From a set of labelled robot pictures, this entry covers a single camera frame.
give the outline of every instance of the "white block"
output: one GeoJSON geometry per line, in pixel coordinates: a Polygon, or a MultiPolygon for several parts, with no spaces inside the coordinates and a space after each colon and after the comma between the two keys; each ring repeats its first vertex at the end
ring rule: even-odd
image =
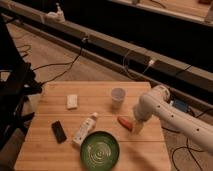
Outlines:
{"type": "Polygon", "coordinates": [[[78,96],[77,94],[67,95],[67,109],[76,109],[78,107],[78,96]]]}

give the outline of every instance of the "remote control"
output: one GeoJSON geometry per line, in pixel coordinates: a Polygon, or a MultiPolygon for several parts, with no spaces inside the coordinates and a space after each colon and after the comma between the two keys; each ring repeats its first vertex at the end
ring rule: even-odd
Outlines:
{"type": "Polygon", "coordinates": [[[52,130],[58,143],[62,143],[67,139],[59,121],[52,123],[52,130]]]}

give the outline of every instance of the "black cable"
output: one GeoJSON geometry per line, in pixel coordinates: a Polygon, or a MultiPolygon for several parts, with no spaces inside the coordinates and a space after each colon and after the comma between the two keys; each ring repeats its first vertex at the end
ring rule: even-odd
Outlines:
{"type": "Polygon", "coordinates": [[[185,69],[178,71],[178,72],[174,75],[174,78],[177,78],[178,75],[180,75],[180,74],[183,73],[183,72],[186,72],[186,71],[187,71],[189,68],[191,68],[191,67],[192,67],[192,65],[189,65],[189,66],[186,67],[185,69]]]}
{"type": "MultiPolygon", "coordinates": [[[[199,117],[203,116],[204,114],[206,114],[207,112],[209,112],[209,111],[211,111],[211,110],[213,110],[213,108],[209,108],[209,109],[207,109],[207,110],[201,112],[199,115],[195,116],[195,118],[199,118],[199,117]]],[[[187,149],[188,152],[189,152],[189,154],[190,154],[190,156],[193,158],[193,160],[195,161],[195,163],[197,164],[197,166],[199,167],[199,169],[200,169],[201,171],[203,170],[202,167],[200,166],[200,164],[198,163],[198,161],[196,160],[195,156],[192,154],[191,151],[195,151],[195,152],[204,152],[204,151],[203,151],[203,150],[193,149],[193,148],[189,147],[189,139],[187,138],[187,139],[186,139],[186,147],[185,147],[185,146],[178,147],[178,148],[176,148],[176,149],[172,152],[172,163],[173,163],[173,165],[174,165],[174,167],[175,167],[175,169],[176,169],[177,171],[179,171],[179,169],[178,169],[178,167],[176,166],[176,163],[175,163],[175,160],[174,160],[174,155],[175,155],[176,151],[178,151],[178,150],[180,150],[180,149],[187,149]]]]}
{"type": "Polygon", "coordinates": [[[21,35],[21,36],[18,36],[18,37],[14,37],[14,36],[12,36],[12,38],[13,39],[22,39],[24,36],[26,36],[28,33],[25,33],[25,34],[23,34],[23,35],[21,35]]]}
{"type": "Polygon", "coordinates": [[[83,46],[81,46],[79,53],[77,54],[77,56],[75,57],[75,59],[74,59],[73,61],[71,61],[71,62],[67,62],[67,63],[58,63],[58,64],[55,63],[55,64],[46,65],[46,67],[48,67],[48,66],[53,66],[53,65],[69,65],[69,67],[68,67],[68,69],[66,69],[66,70],[65,70],[64,72],[62,72],[61,74],[59,74],[59,75],[53,77],[53,78],[50,79],[50,80],[47,80],[47,81],[42,82],[41,85],[44,85],[44,84],[47,83],[47,82],[53,81],[53,80],[55,80],[55,79],[61,77],[61,76],[64,75],[65,73],[67,73],[67,72],[72,68],[73,64],[77,61],[77,59],[81,56],[82,50],[83,50],[83,46]]]}
{"type": "Polygon", "coordinates": [[[181,147],[178,147],[178,148],[174,149],[174,151],[172,152],[172,163],[173,163],[173,165],[174,165],[174,167],[175,167],[175,169],[176,169],[177,171],[179,171],[180,169],[178,169],[178,167],[177,167],[177,165],[176,165],[176,163],[175,163],[175,158],[174,158],[174,156],[175,156],[175,153],[176,153],[177,151],[179,151],[180,149],[190,149],[190,150],[195,151],[195,152],[204,152],[204,151],[201,151],[201,150],[196,150],[196,149],[193,149],[193,148],[191,148],[191,147],[185,147],[185,146],[181,146],[181,147]]]}
{"type": "Polygon", "coordinates": [[[211,110],[213,110],[213,108],[206,109],[205,111],[201,112],[199,115],[195,116],[195,118],[199,118],[211,110]]]}
{"type": "Polygon", "coordinates": [[[162,4],[162,3],[160,3],[160,2],[158,2],[158,1],[156,1],[156,0],[149,0],[149,1],[151,1],[151,2],[153,2],[153,3],[155,3],[155,4],[158,4],[158,5],[160,5],[162,8],[166,9],[166,6],[165,6],[164,4],[162,4]]]}
{"type": "Polygon", "coordinates": [[[191,150],[190,150],[190,147],[189,147],[189,139],[186,138],[186,147],[187,147],[187,150],[190,154],[190,156],[193,158],[193,160],[195,161],[195,163],[197,164],[197,166],[199,167],[199,169],[201,171],[203,171],[202,167],[200,166],[200,164],[198,163],[198,161],[196,160],[195,156],[192,154],[191,150]]]}
{"type": "Polygon", "coordinates": [[[172,132],[172,133],[180,134],[180,132],[178,132],[178,131],[175,131],[175,130],[172,130],[172,129],[169,129],[169,128],[166,128],[166,127],[163,127],[163,126],[161,128],[166,130],[166,131],[172,132]]]}
{"type": "Polygon", "coordinates": [[[23,48],[23,47],[27,47],[27,49],[25,50],[19,50],[19,52],[27,52],[31,49],[31,45],[21,45],[21,46],[17,46],[17,49],[23,48]]]}

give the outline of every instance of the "floor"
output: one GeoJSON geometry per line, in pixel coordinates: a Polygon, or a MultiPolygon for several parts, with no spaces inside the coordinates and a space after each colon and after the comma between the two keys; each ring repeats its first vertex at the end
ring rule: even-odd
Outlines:
{"type": "MultiPolygon", "coordinates": [[[[27,51],[28,56],[24,58],[25,61],[30,61],[32,64],[31,68],[36,68],[41,65],[49,63],[61,63],[69,62],[74,59],[77,55],[61,46],[58,46],[50,41],[41,38],[39,35],[30,33],[21,27],[17,27],[13,24],[8,24],[9,31],[16,43],[16,46],[30,45],[31,49],[27,51]]],[[[27,50],[28,47],[20,47],[19,51],[27,50]]],[[[48,68],[43,68],[36,71],[37,81],[47,81],[56,75],[62,73],[66,70],[66,66],[52,66],[48,68]]],[[[97,64],[91,60],[80,56],[76,63],[73,65],[72,69],[68,71],[63,76],[59,77],[57,80],[84,80],[84,81],[131,81],[128,77],[114,72],[113,70],[106,68],[100,64],[97,64]]],[[[25,105],[24,113],[29,111],[35,111],[37,102],[39,100],[39,95],[30,96],[30,102],[25,105]]],[[[213,124],[213,118],[204,115],[202,120],[213,124]]],[[[175,130],[170,125],[162,121],[162,125],[166,128],[175,130]]],[[[186,137],[182,134],[177,134],[163,130],[166,140],[166,145],[168,148],[168,153],[172,163],[172,152],[174,149],[185,146],[186,137]]],[[[17,130],[11,137],[8,144],[0,152],[0,164],[14,166],[17,155],[21,148],[24,136],[19,130],[17,130]]],[[[190,147],[199,149],[199,147],[193,142],[189,142],[190,147]]],[[[213,170],[213,157],[206,152],[192,152],[199,162],[202,169],[199,169],[195,161],[189,155],[187,149],[180,149],[176,151],[174,155],[174,160],[176,166],[181,171],[212,171],[213,170]]]]}

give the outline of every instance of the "wire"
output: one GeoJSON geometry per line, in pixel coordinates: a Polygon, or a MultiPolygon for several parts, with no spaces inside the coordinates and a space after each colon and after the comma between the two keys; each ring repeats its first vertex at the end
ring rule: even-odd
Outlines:
{"type": "Polygon", "coordinates": [[[177,151],[179,151],[180,149],[190,149],[190,150],[195,151],[195,152],[204,152],[204,151],[201,151],[201,150],[196,150],[196,149],[193,149],[191,147],[185,147],[185,146],[181,146],[181,147],[174,149],[174,151],[172,152],[172,163],[173,163],[173,165],[174,165],[174,167],[177,171],[179,171],[180,169],[177,167],[176,162],[175,162],[175,153],[177,151]]]}
{"type": "MultiPolygon", "coordinates": [[[[138,49],[141,49],[141,47],[140,48],[135,48],[135,49],[129,49],[128,51],[127,51],[127,53],[124,55],[124,57],[123,57],[123,69],[124,69],[124,71],[125,71],[125,73],[127,74],[127,76],[130,78],[130,79],[132,79],[132,80],[137,80],[137,79],[139,79],[139,78],[141,78],[141,76],[138,76],[138,77],[134,77],[134,76],[132,76],[131,74],[130,74],[130,72],[129,72],[129,62],[130,62],[130,59],[129,58],[127,58],[127,56],[128,55],[130,55],[131,53],[132,53],[132,51],[135,51],[135,50],[138,50],[138,49]]],[[[153,63],[151,63],[150,65],[147,65],[147,67],[144,69],[144,71],[142,72],[142,74],[145,74],[145,72],[153,65],[155,63],[155,61],[153,62],[153,63]]]]}
{"type": "Polygon", "coordinates": [[[155,3],[155,4],[158,4],[158,5],[160,5],[162,8],[164,8],[164,9],[167,9],[167,7],[164,5],[164,4],[162,4],[162,3],[160,3],[160,2],[158,2],[158,1],[156,1],[156,0],[149,0],[149,1],[151,1],[151,2],[153,2],[153,3],[155,3]]]}
{"type": "MultiPolygon", "coordinates": [[[[209,112],[209,111],[211,111],[211,110],[213,110],[213,108],[209,108],[209,109],[207,109],[207,110],[201,112],[199,115],[195,116],[195,118],[199,118],[199,117],[203,116],[204,114],[206,114],[207,112],[209,112]]],[[[178,167],[177,167],[177,165],[176,165],[176,163],[175,163],[175,160],[174,160],[174,155],[175,155],[176,151],[178,151],[178,150],[180,150],[180,149],[187,149],[188,152],[189,152],[189,154],[190,154],[190,156],[191,156],[192,159],[195,161],[195,163],[197,164],[197,166],[199,167],[199,169],[200,169],[201,171],[203,170],[202,167],[200,166],[199,162],[196,160],[195,156],[192,154],[191,151],[195,151],[195,152],[205,152],[205,151],[203,151],[203,150],[197,150],[197,149],[191,148],[191,147],[189,146],[189,139],[188,139],[188,138],[186,139],[186,147],[185,147],[185,146],[178,147],[178,148],[176,148],[176,149],[172,152],[172,163],[173,163],[173,165],[174,165],[174,167],[175,167],[176,170],[179,171],[179,169],[178,169],[178,167]]]]}
{"type": "Polygon", "coordinates": [[[20,49],[20,48],[25,48],[25,47],[27,47],[27,49],[20,50],[19,52],[26,52],[26,51],[29,51],[31,49],[31,45],[27,45],[27,44],[26,45],[17,46],[16,48],[20,49]]]}
{"type": "Polygon", "coordinates": [[[61,76],[64,75],[65,73],[67,73],[67,72],[72,68],[73,64],[77,61],[77,59],[81,56],[82,50],[83,50],[83,46],[81,46],[79,53],[77,54],[77,56],[75,57],[75,59],[74,59],[73,61],[71,61],[71,62],[48,64],[48,65],[43,65],[43,66],[41,66],[41,67],[38,67],[38,68],[34,69],[34,70],[37,70],[37,69],[40,69],[40,68],[49,67],[49,66],[53,66],[53,65],[69,65],[69,67],[68,67],[64,72],[62,72],[62,73],[59,74],[59,75],[56,75],[55,77],[53,77],[53,78],[50,79],[50,80],[47,80],[47,81],[42,82],[41,85],[44,85],[45,83],[50,82],[50,81],[54,81],[55,79],[61,77],[61,76]]]}
{"type": "Polygon", "coordinates": [[[25,37],[26,35],[27,35],[28,33],[25,33],[25,34],[23,34],[23,35],[21,35],[21,36],[17,36],[17,37],[15,37],[15,36],[11,36],[13,39],[22,39],[23,37],[25,37]]]}
{"type": "Polygon", "coordinates": [[[213,110],[213,108],[206,109],[205,111],[201,112],[199,115],[195,116],[195,118],[199,118],[211,110],[213,110]]]}
{"type": "Polygon", "coordinates": [[[180,134],[180,132],[178,132],[178,131],[175,131],[175,130],[172,130],[172,129],[169,129],[169,128],[166,128],[166,127],[163,127],[163,126],[161,128],[166,130],[166,131],[172,132],[172,133],[180,134]]]}
{"type": "Polygon", "coordinates": [[[174,77],[177,78],[178,75],[180,75],[180,74],[183,73],[183,72],[186,72],[186,71],[187,71],[189,68],[191,68],[191,67],[192,67],[192,65],[189,65],[189,66],[186,67],[185,69],[178,71],[178,72],[174,75],[174,77]]]}
{"type": "Polygon", "coordinates": [[[193,160],[195,161],[195,163],[197,164],[197,166],[199,167],[199,169],[202,171],[202,167],[200,166],[200,164],[198,163],[198,161],[196,160],[195,156],[192,154],[191,150],[190,150],[190,147],[189,147],[189,139],[186,138],[186,147],[187,147],[187,150],[190,154],[190,156],[193,158],[193,160]]]}

